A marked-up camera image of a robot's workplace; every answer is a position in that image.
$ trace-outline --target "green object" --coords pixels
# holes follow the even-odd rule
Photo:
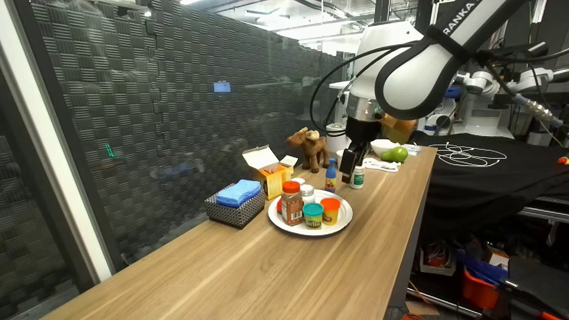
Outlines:
[[[324,214],[324,209],[318,203],[306,203],[302,207],[304,225],[308,228],[320,228],[322,226],[322,214]]]
[[[402,146],[388,150],[379,155],[379,159],[384,162],[406,162],[407,157],[409,157],[409,152]]]
[[[110,148],[110,145],[105,145],[105,154],[107,154],[107,157],[109,157],[109,159],[116,159],[116,155],[114,155],[114,152],[112,152],[112,148]]]
[[[352,189],[363,189],[365,184],[365,173],[361,166],[356,166],[354,173],[352,173],[352,182],[350,187]]]

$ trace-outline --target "dark mesh wall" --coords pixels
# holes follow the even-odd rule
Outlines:
[[[311,79],[342,63],[173,4],[158,4],[148,22],[103,4],[32,6],[130,260],[203,221],[203,202],[249,175],[244,150],[297,155],[285,139],[310,127]],[[231,93],[214,93],[219,81]],[[334,95],[324,91],[320,120]]]

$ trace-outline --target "orange container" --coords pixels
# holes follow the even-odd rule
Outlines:
[[[471,303],[473,306],[480,308],[480,310],[495,310],[496,303],[498,303],[498,290],[471,276],[468,271],[464,271],[464,278],[462,278],[462,299]]]
[[[320,202],[322,209],[324,209],[324,216],[322,216],[322,223],[324,225],[336,225],[338,223],[338,216],[340,216],[340,207],[342,207],[342,200],[338,198],[324,198]]]

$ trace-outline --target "ceiling light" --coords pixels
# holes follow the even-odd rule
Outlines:
[[[182,6],[190,6],[190,4],[196,4],[199,0],[180,0]]]

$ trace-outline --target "stuffed toy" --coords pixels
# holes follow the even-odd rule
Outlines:
[[[326,141],[317,130],[301,129],[286,139],[290,146],[302,148],[304,162],[302,168],[311,173],[318,173],[320,166],[327,168]]]

